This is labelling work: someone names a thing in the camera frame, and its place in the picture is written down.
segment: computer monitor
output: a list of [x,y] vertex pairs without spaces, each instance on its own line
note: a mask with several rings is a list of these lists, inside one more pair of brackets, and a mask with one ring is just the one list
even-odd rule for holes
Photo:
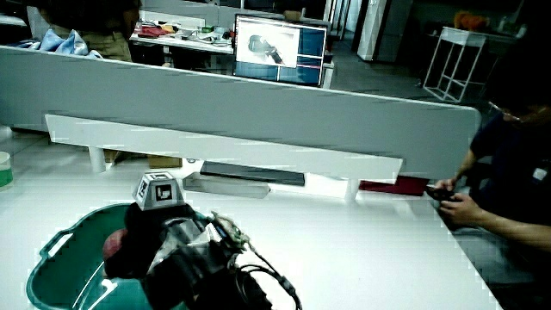
[[320,86],[327,26],[236,14],[234,75]]

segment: person in background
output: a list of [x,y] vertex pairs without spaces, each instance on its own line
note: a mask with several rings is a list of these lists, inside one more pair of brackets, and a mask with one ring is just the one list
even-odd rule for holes
[[76,30],[90,50],[105,59],[132,61],[128,40],[139,19],[141,0],[55,0],[37,4],[53,32],[63,39]]
[[[499,60],[486,83],[488,108],[497,113],[475,134],[457,173],[436,182],[456,192],[460,201],[442,201],[438,212],[490,288],[548,288],[551,280],[551,101],[533,73],[546,71],[549,60],[533,38]],[[460,189],[483,157],[492,157],[489,177]]]

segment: phone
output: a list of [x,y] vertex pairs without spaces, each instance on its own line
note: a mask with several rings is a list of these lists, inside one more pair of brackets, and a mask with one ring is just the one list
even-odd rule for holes
[[455,194],[454,191],[450,191],[447,189],[437,189],[432,185],[427,185],[424,190],[427,195],[429,195],[432,199],[438,200],[440,202],[460,202],[460,200],[451,198]]

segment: office desk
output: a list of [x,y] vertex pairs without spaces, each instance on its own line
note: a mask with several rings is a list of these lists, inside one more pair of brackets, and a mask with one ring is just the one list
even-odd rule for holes
[[150,38],[140,38],[137,34],[132,34],[130,37],[131,41],[158,44],[164,47],[181,47],[187,48],[190,50],[207,52],[207,53],[221,53],[221,54],[233,54],[233,47],[231,44],[228,45],[215,45],[205,42],[195,41],[195,40],[181,40],[176,38],[171,38],[168,36],[161,36],[157,39]]
[[25,23],[25,21],[23,21],[23,19],[19,17],[5,15],[4,13],[0,13],[0,25],[19,26],[19,27],[27,26],[27,24]]
[[[149,171],[134,159],[92,173],[78,147],[26,138],[34,143],[15,154],[14,182],[0,190],[0,300],[11,309],[32,308],[24,288],[40,248],[87,213],[132,201]],[[168,171],[182,177],[199,168]],[[360,192],[345,202],[273,190],[263,199],[191,191],[185,199],[232,217],[305,310],[501,308],[424,197]],[[264,289],[274,308],[292,308],[281,289]]]
[[[194,18],[188,16],[162,14],[149,11],[140,11],[140,18],[144,21],[161,21],[170,25],[177,25],[181,29],[197,30],[198,28],[205,27],[205,20],[201,18]],[[181,47],[195,51],[202,51],[207,53],[221,53],[221,54],[233,54],[233,48],[231,44],[228,45],[214,45],[206,42],[196,40],[181,40],[171,38],[168,36],[161,36],[157,39],[140,38],[137,33],[132,34],[130,41],[142,42],[149,44],[159,44],[165,47]]]

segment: teal basket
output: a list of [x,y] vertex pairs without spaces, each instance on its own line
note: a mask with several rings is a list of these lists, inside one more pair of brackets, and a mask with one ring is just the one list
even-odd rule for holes
[[[152,309],[138,280],[102,277],[105,239],[124,228],[129,204],[91,212],[58,232],[40,250],[41,260],[27,281],[27,297],[39,309]],[[71,236],[50,256],[49,251]]]

